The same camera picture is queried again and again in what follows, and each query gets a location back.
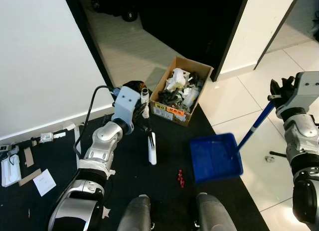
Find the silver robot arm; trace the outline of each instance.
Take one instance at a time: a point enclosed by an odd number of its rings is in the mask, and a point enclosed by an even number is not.
[[[57,202],[49,223],[49,231],[93,231],[103,218],[104,187],[110,175],[114,150],[124,134],[134,130],[132,123],[140,94],[122,87],[115,101],[112,121],[97,129],[92,146],[79,167],[74,179]]]
[[[283,79],[283,86],[271,81],[268,97],[283,119],[287,159],[294,176],[293,212],[310,230],[319,231],[319,129],[307,114],[319,97],[319,72],[302,72]]]

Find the blue handle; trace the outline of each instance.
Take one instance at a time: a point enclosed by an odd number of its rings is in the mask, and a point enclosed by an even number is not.
[[[259,127],[259,125],[264,121],[264,119],[269,115],[269,113],[273,110],[274,105],[272,102],[269,102],[260,116],[257,118],[253,126],[245,135],[244,139],[239,143],[237,153],[239,152],[240,148],[246,143],[246,141],[250,138],[250,136],[255,132],[255,130]]]

